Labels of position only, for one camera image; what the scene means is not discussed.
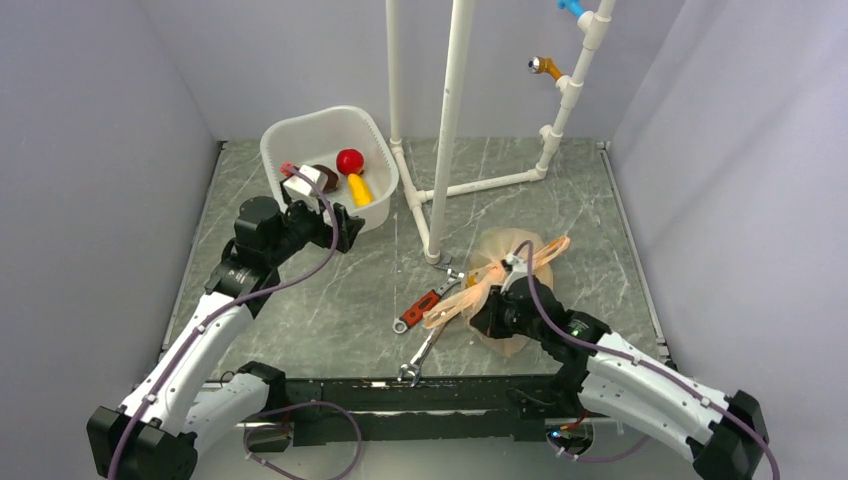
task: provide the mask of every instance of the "metal wrench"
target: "metal wrench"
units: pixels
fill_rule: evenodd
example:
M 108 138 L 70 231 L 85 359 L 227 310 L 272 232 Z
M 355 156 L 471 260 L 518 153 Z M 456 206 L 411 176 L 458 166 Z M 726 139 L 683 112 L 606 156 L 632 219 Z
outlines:
M 392 321 L 392 330 L 395 333 L 400 335 L 414 327 L 424 318 L 424 314 L 426 312 L 432 310 L 433 307 L 441 301 L 442 297 L 445 296 L 448 290 L 453 288 L 454 285 L 457 285 L 463 278 L 465 278 L 464 273 L 456 272 L 451 268 L 448 268 L 447 271 L 447 280 L 442 282 L 442 284 L 436 287 L 436 289 L 425 293 L 423 297 L 419 298 L 417 302 L 413 303 L 411 307 L 403 312 L 403 315 Z
M 427 338 L 424 340 L 424 343 L 421 344 L 421 348 L 418 349 L 415 356 L 412 357 L 412 360 L 410 360 L 409 363 L 404 363 L 400 366 L 400 370 L 398 371 L 398 382 L 402 382 L 405 378 L 410 378 L 412 380 L 410 386 L 414 387 L 418 385 L 418 381 L 421 380 L 421 364 L 424 362 L 424 359 L 427 358 L 430 350 L 433 349 L 433 345 L 436 344 L 436 340 L 439 339 L 439 335 L 442 334 L 442 330 L 445 329 L 445 326 L 447 326 L 447 323 L 430 330 L 430 334 L 427 335 Z

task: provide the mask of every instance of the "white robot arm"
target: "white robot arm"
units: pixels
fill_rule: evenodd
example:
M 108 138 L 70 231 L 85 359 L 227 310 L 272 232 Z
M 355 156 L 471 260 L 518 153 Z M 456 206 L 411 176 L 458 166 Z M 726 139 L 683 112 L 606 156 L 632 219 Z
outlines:
M 600 320 L 566 310 L 550 289 L 535 279 L 530 284 L 532 272 L 517 255 L 508 255 L 502 265 L 509 273 L 504 285 L 493 288 L 471 325 L 492 338 L 538 340 L 563 364 L 551 387 L 558 406 L 635 427 L 692 462 L 705 480 L 752 478 L 764 452 L 751 433 L 768 442 L 756 399 L 743 391 L 730 397 L 699 384 L 639 351 Z M 542 318 L 536 300 L 562 333 Z M 721 412 L 731 412 L 750 431 Z
M 199 455 L 233 425 L 288 405 L 285 374 L 257 362 L 242 366 L 226 387 L 202 401 L 196 398 L 268 294 L 287 285 L 280 284 L 277 268 L 307 243 L 345 253 L 364 225 L 343 206 L 330 206 L 324 198 L 322 208 L 310 198 L 310 188 L 320 188 L 320 172 L 301 167 L 294 175 L 283 184 L 285 213 L 270 197 L 242 204 L 235 237 L 224 248 L 188 325 L 117 409 L 100 407 L 89 419 L 86 430 L 102 477 L 187 480 Z M 328 215 L 335 229 L 325 224 Z

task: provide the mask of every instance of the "adjustable wrench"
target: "adjustable wrench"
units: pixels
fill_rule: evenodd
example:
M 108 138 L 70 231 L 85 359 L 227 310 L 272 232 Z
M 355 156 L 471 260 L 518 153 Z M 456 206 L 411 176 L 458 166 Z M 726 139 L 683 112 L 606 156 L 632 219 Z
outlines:
M 448 278 L 435 290 L 430 290 L 423 297 L 413 303 L 409 309 L 403 312 L 403 315 L 394 319 L 392 322 L 392 330 L 398 335 L 405 333 L 410 328 L 414 327 L 424 318 L 424 313 L 433 309 L 437 303 L 445 296 L 454 285 L 458 284 L 465 278 L 464 273 L 454 271 L 448 268 Z

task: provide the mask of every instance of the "marble floor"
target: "marble floor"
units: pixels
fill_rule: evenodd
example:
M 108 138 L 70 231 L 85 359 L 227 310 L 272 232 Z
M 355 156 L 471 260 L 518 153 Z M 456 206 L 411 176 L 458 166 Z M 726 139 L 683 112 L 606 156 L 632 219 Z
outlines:
M 432 188 L 436 140 L 406 140 L 404 149 L 415 184 Z M 453 183 L 525 171 L 540 154 L 536 138 L 459 139 Z M 185 326 L 232 237 L 239 205 L 253 196 L 271 195 L 258 140 L 226 143 L 219 162 L 171 338 Z M 218 374 L 250 360 L 280 368 L 290 378 L 397 374 L 427 331 L 418 327 L 398 336 L 391 330 L 391 320 L 444 280 L 444 272 L 424 262 L 401 189 L 399 183 L 392 213 L 383 225 L 360 236 L 350 252 L 336 255 L 310 280 L 271 297 L 256 321 L 233 342 Z M 528 206 L 535 209 L 532 214 L 526 213 Z M 557 298 L 607 322 L 636 347 L 657 356 L 645 295 L 593 140 L 564 140 L 547 178 L 540 182 L 450 198 L 442 250 L 453 255 L 454 265 L 467 268 L 474 239 L 497 227 L 523 228 L 543 240 L 568 234 L 570 248 L 551 263 Z M 280 274 L 293 278 L 323 255 L 324 250 L 307 246 L 280 268 Z M 540 374 L 558 368 L 535 342 L 505 358 L 455 320 L 424 363 L 423 375 Z

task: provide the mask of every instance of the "blue pipe fitting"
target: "blue pipe fitting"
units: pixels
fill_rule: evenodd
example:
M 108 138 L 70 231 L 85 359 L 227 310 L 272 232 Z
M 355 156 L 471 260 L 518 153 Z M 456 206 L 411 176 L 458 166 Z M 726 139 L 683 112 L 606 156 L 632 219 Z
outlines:
M 586 13 L 586 10 L 580 6 L 580 0 L 559 0 L 557 7 L 560 10 L 568 9 L 577 18 L 580 18 L 580 15 Z

